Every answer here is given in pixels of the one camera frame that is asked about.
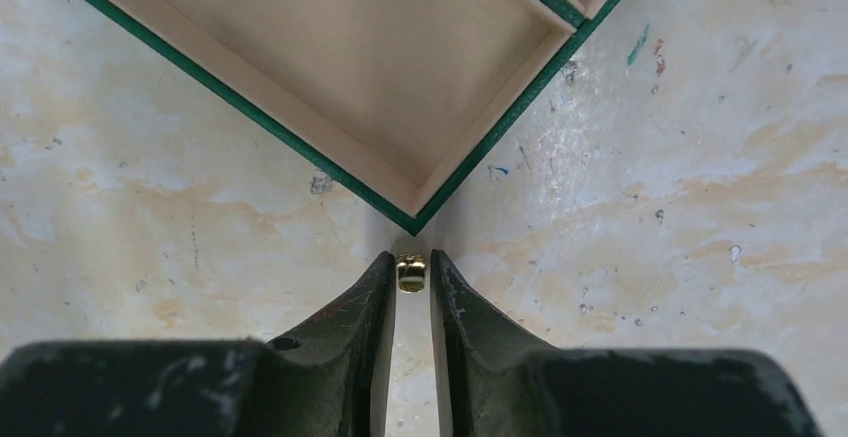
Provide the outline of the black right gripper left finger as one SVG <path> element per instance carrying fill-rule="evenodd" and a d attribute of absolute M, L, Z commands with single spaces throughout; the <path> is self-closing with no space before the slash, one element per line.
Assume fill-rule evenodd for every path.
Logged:
<path fill-rule="evenodd" d="M 5 436 L 381 436 L 395 259 L 269 340 L 53 340 L 1 364 Z"/>

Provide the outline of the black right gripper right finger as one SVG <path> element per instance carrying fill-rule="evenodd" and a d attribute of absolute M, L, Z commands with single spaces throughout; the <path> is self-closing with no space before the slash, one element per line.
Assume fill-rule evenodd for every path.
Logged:
<path fill-rule="evenodd" d="M 432 252 L 444 436 L 818 436 L 789 374 L 746 349 L 559 348 Z"/>

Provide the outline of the gold earring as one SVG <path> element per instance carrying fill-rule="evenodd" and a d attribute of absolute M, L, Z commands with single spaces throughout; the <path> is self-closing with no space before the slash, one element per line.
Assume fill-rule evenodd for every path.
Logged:
<path fill-rule="evenodd" d="M 401 254 L 396 258 L 396 281 L 403 293 L 422 291 L 427 273 L 427 261 L 422 254 Z"/>

